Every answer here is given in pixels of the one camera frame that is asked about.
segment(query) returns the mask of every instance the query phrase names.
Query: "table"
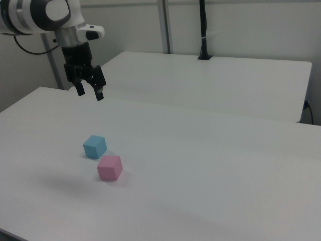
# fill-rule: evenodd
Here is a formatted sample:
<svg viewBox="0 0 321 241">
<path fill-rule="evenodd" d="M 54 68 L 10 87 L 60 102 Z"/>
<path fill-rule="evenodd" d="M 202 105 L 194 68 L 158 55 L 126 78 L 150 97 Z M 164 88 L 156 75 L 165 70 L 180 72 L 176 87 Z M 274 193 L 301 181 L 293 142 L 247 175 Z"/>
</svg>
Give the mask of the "table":
<svg viewBox="0 0 321 241">
<path fill-rule="evenodd" d="M 112 97 L 294 123 L 311 63 L 123 52 L 102 71 Z"/>
<path fill-rule="evenodd" d="M 321 239 L 318 126 L 39 88 L 0 136 L 0 228 L 29 241 Z"/>
</svg>

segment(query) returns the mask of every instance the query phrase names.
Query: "table surface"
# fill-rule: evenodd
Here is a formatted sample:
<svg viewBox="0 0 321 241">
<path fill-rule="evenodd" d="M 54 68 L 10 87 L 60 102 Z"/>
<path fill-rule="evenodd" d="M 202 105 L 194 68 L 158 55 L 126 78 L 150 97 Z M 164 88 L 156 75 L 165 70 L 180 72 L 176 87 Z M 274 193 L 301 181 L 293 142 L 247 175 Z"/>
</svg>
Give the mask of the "table surface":
<svg viewBox="0 0 321 241">
<path fill-rule="evenodd" d="M 102 70 L 111 97 L 294 123 L 311 63 L 123 52 Z"/>
<path fill-rule="evenodd" d="M 0 136 L 0 228 L 30 241 L 321 240 L 318 126 L 39 88 Z"/>
</svg>

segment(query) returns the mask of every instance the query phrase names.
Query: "blue cube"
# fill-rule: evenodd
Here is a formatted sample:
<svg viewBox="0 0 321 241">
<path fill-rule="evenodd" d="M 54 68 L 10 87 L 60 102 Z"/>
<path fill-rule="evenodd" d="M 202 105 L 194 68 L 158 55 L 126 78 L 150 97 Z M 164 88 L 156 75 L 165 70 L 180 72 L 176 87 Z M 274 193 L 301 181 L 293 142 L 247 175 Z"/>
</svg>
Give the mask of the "blue cube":
<svg viewBox="0 0 321 241">
<path fill-rule="evenodd" d="M 91 136 L 83 144 L 86 156 L 92 159 L 99 159 L 107 151 L 107 145 L 104 137 Z"/>
</svg>

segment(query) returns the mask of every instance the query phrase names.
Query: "black pole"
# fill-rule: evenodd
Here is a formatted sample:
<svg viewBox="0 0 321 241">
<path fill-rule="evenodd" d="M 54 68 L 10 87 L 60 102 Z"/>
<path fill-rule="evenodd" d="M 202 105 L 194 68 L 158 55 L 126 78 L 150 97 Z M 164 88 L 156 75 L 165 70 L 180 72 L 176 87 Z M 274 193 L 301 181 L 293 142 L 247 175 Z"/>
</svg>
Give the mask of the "black pole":
<svg viewBox="0 0 321 241">
<path fill-rule="evenodd" d="M 200 16 L 201 16 L 201 34 L 202 34 L 202 48 L 198 59 L 209 60 L 212 56 L 207 53 L 207 42 L 206 42 L 206 12 L 205 12 L 205 0 L 200 0 Z"/>
</svg>

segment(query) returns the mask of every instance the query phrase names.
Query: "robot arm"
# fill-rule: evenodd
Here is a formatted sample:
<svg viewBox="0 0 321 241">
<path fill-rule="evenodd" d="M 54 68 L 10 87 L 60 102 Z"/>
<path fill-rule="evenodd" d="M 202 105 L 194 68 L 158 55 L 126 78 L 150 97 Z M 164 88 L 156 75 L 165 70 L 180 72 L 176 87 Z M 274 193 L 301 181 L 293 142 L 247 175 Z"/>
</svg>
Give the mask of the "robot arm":
<svg viewBox="0 0 321 241">
<path fill-rule="evenodd" d="M 103 99 L 106 85 L 100 66 L 91 65 L 88 41 L 103 38 L 103 27 L 87 25 L 81 15 L 79 0 L 0 0 L 0 34 L 30 35 L 54 31 L 62 48 L 67 79 L 85 93 L 81 81 L 94 89 L 97 100 Z"/>
</svg>

